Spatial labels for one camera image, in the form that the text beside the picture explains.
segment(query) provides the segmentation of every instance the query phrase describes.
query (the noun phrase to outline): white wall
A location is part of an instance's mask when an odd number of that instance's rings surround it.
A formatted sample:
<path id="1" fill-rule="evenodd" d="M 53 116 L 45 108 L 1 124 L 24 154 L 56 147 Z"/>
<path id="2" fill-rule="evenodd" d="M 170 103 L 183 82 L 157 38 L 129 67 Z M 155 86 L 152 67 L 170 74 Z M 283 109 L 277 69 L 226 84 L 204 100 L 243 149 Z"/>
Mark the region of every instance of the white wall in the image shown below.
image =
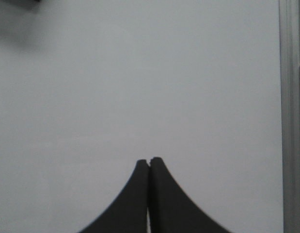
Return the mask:
<path id="1" fill-rule="evenodd" d="M 164 158 L 235 233 L 282 233 L 276 0 L 0 0 L 0 233 L 77 232 Z"/>

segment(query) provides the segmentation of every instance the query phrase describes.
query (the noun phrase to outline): black foam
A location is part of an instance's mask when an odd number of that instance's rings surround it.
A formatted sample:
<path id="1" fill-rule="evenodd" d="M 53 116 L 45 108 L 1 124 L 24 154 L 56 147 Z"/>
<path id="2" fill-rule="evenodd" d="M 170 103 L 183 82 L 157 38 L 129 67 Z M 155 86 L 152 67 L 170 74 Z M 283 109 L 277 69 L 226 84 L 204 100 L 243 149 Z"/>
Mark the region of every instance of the black foam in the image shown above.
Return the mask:
<path id="1" fill-rule="evenodd" d="M 191 201 L 161 158 L 151 160 L 149 185 L 152 233 L 229 233 Z"/>
<path id="2" fill-rule="evenodd" d="M 148 174 L 146 161 L 137 161 L 118 197 L 80 233 L 146 233 Z"/>

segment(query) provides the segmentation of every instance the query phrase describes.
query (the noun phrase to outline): white door frame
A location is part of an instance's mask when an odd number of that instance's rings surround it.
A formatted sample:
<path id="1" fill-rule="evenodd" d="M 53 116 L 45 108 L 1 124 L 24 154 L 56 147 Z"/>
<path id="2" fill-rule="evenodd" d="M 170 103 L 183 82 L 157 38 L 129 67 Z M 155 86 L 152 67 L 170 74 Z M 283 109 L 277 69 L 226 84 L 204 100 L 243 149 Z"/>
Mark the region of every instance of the white door frame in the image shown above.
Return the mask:
<path id="1" fill-rule="evenodd" d="M 299 0 L 279 0 L 284 233 L 300 233 Z"/>

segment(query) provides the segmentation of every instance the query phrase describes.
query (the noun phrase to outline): black rubber piece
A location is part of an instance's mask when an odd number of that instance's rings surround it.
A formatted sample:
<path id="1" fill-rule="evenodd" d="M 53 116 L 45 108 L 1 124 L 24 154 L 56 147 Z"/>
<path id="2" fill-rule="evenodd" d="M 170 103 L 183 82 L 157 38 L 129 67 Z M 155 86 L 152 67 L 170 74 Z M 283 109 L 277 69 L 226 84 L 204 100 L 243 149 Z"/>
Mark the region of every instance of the black rubber piece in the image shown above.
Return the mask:
<path id="1" fill-rule="evenodd" d="M 161 158 L 151 160 L 149 180 L 152 233 L 229 233 L 191 201 Z"/>
<path id="2" fill-rule="evenodd" d="M 146 160 L 138 160 L 117 198 L 80 233 L 146 233 L 148 174 Z"/>

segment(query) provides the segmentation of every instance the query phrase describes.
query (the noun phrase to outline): dark object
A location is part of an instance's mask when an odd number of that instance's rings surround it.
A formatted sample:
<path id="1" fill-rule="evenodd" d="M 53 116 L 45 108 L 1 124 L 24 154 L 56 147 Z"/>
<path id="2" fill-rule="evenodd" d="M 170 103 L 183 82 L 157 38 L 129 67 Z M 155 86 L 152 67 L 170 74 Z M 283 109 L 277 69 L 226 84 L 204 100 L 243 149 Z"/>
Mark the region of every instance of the dark object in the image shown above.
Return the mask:
<path id="1" fill-rule="evenodd" d="M 229 233 L 189 199 L 161 158 L 151 160 L 149 185 L 152 233 Z"/>
<path id="2" fill-rule="evenodd" d="M 80 233 L 146 233 L 148 174 L 146 161 L 137 161 L 118 197 Z"/>

